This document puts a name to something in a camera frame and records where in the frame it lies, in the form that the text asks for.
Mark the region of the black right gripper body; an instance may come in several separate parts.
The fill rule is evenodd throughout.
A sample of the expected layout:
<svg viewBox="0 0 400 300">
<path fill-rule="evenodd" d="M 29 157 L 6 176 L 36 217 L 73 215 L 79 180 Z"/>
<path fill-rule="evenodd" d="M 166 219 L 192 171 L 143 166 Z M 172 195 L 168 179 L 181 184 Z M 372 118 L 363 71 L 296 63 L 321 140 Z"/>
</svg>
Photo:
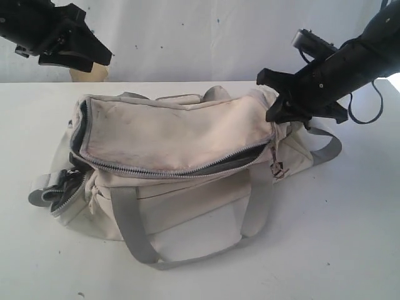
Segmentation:
<svg viewBox="0 0 400 300">
<path fill-rule="evenodd" d="M 357 89 L 375 85 L 377 78 L 391 75 L 391 44 L 388 40 L 348 40 L 333 55 L 313 61 L 296 74 L 290 96 L 291 106 L 303 115 L 335 119 L 338 124 L 351 119 L 357 124 L 371 124 L 383 113 L 380 92 L 378 113 L 368 121 L 358 119 L 352 104 L 343 108 L 338 100 Z"/>
</svg>

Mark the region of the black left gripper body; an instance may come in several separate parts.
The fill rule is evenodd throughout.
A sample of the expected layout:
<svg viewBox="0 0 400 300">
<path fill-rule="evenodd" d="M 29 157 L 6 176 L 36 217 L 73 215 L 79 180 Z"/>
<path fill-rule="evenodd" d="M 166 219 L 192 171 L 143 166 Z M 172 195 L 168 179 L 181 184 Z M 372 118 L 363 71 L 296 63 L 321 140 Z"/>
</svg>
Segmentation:
<svg viewBox="0 0 400 300">
<path fill-rule="evenodd" d="M 82 25 L 85 18 L 86 12 L 73 3 L 1 1 L 1 37 L 14 43 L 20 56 L 38 56 L 48 51 L 66 27 Z"/>
</svg>

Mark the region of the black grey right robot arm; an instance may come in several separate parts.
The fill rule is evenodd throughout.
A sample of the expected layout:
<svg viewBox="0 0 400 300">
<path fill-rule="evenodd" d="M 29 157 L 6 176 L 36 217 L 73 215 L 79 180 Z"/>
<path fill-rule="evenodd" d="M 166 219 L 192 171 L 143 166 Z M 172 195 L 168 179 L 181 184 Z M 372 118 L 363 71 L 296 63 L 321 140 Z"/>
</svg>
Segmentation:
<svg viewBox="0 0 400 300">
<path fill-rule="evenodd" d="M 340 47 L 300 29 L 292 42 L 302 58 L 312 60 L 298 72 L 288 74 L 264 68 L 258 85 L 269 86 L 279 96 L 266 112 L 266 120 L 277 124 L 313 117 L 335 119 L 341 124 L 352 119 L 350 107 L 338 100 L 357 89 L 399 72 L 399 1 L 392 1 L 371 19 L 362 34 Z"/>
</svg>

